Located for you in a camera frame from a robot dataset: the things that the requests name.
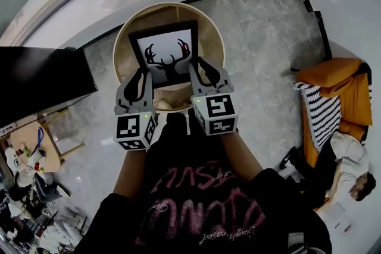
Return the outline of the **black white striped blanket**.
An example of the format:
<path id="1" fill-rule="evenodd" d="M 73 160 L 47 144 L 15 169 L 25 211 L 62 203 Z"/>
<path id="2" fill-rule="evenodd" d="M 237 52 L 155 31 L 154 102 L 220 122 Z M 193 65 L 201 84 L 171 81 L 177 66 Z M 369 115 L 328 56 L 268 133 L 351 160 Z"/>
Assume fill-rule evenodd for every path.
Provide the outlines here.
<path id="1" fill-rule="evenodd" d="M 322 87 L 304 82 L 292 85 L 304 102 L 308 128 L 315 149 L 320 152 L 325 142 L 338 130 L 342 118 L 339 96 L 327 98 L 321 95 Z"/>

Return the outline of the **white papers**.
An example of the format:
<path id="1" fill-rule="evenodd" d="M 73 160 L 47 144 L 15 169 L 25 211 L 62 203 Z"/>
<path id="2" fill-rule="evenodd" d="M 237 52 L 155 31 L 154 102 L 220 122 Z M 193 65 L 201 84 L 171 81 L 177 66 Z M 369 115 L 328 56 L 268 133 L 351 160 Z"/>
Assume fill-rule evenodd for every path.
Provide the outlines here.
<path id="1" fill-rule="evenodd" d="M 340 203 L 324 205 L 317 210 L 317 213 L 331 233 L 348 234 L 354 228 L 353 222 Z"/>

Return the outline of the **person's left forearm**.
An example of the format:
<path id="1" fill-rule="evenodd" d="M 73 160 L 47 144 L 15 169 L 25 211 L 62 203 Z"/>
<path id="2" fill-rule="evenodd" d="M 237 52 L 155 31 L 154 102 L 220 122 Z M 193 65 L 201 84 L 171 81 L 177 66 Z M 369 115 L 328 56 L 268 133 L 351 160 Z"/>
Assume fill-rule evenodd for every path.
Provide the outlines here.
<path id="1" fill-rule="evenodd" d="M 126 153 L 113 193 L 134 199 L 142 187 L 146 150 L 130 150 Z"/>

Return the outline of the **framed deer antler picture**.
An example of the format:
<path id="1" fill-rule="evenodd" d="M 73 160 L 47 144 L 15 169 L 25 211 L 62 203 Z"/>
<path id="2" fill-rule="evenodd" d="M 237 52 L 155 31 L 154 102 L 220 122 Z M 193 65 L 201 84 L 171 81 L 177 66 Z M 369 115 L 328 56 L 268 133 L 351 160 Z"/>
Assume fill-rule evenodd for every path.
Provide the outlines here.
<path id="1" fill-rule="evenodd" d="M 152 73 L 153 87 L 190 81 L 188 64 L 198 58 L 198 22 L 182 21 L 128 34 L 140 68 Z"/>

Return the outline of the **person's black trousers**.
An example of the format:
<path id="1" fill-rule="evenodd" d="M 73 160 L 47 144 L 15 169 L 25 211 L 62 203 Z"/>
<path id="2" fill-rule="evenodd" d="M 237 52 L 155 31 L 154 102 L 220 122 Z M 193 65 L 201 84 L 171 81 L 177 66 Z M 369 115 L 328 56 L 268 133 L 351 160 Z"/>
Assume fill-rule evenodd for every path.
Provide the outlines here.
<path id="1" fill-rule="evenodd" d="M 187 145 L 198 143 L 206 138 L 205 131 L 195 115 L 193 108 L 188 110 L 188 116 L 182 112 L 167 114 L 164 125 L 157 143 L 169 147 L 176 144 Z"/>

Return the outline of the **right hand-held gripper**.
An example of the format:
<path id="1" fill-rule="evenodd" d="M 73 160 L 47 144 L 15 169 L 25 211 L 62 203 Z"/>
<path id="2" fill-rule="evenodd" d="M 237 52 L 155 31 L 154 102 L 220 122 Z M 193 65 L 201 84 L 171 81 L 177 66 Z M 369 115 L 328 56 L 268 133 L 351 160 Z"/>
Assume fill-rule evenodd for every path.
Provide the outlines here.
<path id="1" fill-rule="evenodd" d="M 188 69 L 193 90 L 191 102 L 202 129 L 207 136 L 234 132 L 238 123 L 237 98 L 229 73 L 203 57 L 198 57 L 198 64 L 207 81 L 192 62 Z"/>

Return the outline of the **white plush toy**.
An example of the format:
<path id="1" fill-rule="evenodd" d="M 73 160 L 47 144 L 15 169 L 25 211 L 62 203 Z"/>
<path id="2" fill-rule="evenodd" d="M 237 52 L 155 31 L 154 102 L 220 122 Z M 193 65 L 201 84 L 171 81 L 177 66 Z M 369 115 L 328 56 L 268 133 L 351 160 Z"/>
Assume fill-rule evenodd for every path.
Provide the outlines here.
<path id="1" fill-rule="evenodd" d="M 46 153 L 44 150 L 36 150 L 31 154 L 27 160 L 27 169 L 38 172 L 42 169 L 46 159 Z"/>

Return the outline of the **person's black printed shirt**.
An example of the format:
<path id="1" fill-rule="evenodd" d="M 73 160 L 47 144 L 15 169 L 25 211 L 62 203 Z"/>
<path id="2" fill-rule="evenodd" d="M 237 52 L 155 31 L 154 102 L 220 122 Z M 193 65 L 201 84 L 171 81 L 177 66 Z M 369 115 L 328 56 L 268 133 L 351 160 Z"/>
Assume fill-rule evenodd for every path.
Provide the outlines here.
<path id="1" fill-rule="evenodd" d="M 222 144 L 155 142 L 137 199 L 110 194 L 74 254 L 332 254 L 325 223 L 275 170 L 235 176 Z"/>

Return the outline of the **black cabinet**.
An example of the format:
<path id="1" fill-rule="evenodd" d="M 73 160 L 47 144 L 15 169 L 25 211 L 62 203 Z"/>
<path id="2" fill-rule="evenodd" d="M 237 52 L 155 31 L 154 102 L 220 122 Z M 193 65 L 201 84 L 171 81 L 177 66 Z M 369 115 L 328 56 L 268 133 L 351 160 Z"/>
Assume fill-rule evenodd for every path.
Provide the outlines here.
<path id="1" fill-rule="evenodd" d="M 96 90 L 83 49 L 0 46 L 0 128 Z"/>

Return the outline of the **person's beige shoe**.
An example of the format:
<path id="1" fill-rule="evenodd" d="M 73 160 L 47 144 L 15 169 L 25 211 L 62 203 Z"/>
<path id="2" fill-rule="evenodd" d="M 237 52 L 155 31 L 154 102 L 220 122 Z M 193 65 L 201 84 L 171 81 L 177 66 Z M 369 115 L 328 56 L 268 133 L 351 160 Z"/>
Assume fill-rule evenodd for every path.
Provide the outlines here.
<path id="1" fill-rule="evenodd" d="M 173 107 L 164 99 L 157 101 L 155 107 L 160 111 L 170 111 L 173 109 Z"/>

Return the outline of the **small colourful toy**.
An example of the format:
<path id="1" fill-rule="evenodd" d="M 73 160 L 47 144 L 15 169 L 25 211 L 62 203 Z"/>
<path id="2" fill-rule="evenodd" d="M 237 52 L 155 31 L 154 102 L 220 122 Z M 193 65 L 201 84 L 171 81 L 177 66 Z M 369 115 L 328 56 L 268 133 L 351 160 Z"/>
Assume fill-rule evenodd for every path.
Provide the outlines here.
<path id="1" fill-rule="evenodd" d="M 31 154 L 32 152 L 24 143 L 21 143 L 20 149 L 16 151 L 17 156 L 25 156 L 26 158 L 29 158 Z"/>

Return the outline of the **person's right forearm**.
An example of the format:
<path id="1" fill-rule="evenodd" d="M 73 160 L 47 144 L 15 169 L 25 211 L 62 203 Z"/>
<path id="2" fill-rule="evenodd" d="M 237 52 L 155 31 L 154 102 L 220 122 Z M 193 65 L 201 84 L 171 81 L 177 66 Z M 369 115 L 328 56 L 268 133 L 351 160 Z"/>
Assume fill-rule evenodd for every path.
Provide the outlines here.
<path id="1" fill-rule="evenodd" d="M 263 170 L 238 132 L 221 134 L 220 138 L 235 174 L 243 181 L 250 182 Z"/>

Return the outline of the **small wooden side table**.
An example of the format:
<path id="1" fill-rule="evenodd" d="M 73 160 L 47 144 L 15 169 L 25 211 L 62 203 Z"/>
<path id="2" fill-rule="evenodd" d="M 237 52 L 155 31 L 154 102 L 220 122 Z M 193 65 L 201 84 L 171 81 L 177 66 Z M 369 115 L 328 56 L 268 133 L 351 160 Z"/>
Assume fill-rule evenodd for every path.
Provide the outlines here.
<path id="1" fill-rule="evenodd" d="M 79 149 L 84 147 L 83 143 L 71 148 L 70 150 L 61 153 L 56 145 L 54 138 L 49 130 L 49 126 L 59 119 L 63 114 L 68 112 L 68 108 L 64 108 L 55 112 L 51 118 L 36 120 L 22 126 L 11 133 L 8 133 L 4 138 L 10 139 L 11 146 L 15 150 L 21 149 L 21 144 L 24 143 L 26 148 L 33 150 L 38 143 L 38 130 L 43 131 L 43 139 L 40 143 L 40 148 L 45 152 L 45 162 L 42 170 L 48 173 L 58 172 L 65 160 Z"/>

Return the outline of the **orange sofa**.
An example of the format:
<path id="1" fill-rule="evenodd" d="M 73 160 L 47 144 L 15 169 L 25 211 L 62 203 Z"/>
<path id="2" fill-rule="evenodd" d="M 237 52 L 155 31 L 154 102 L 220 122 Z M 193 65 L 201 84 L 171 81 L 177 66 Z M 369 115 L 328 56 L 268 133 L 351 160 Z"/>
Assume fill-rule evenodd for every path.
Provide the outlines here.
<path id="1" fill-rule="evenodd" d="M 296 82 L 322 87 L 321 95 L 327 98 L 339 96 L 342 118 L 336 131 L 355 137 L 364 147 L 368 128 L 373 124 L 371 69 L 368 64 L 360 59 L 334 58 L 299 71 Z M 304 102 L 302 120 L 304 130 L 300 149 L 307 162 L 315 166 L 319 152 L 311 140 Z"/>

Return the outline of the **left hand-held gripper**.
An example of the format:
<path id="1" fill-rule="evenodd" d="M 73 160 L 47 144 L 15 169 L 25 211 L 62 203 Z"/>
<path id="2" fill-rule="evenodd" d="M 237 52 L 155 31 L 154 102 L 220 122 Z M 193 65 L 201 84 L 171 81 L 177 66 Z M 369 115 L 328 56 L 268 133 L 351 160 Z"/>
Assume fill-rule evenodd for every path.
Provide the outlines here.
<path id="1" fill-rule="evenodd" d="M 141 78 L 143 81 L 138 95 Z M 124 150 L 143 150 L 151 146 L 157 127 L 156 109 L 140 109 L 132 104 L 142 99 L 144 105 L 152 105 L 153 97 L 152 73 L 142 68 L 126 77 L 118 87 L 115 106 L 116 130 L 113 139 Z"/>

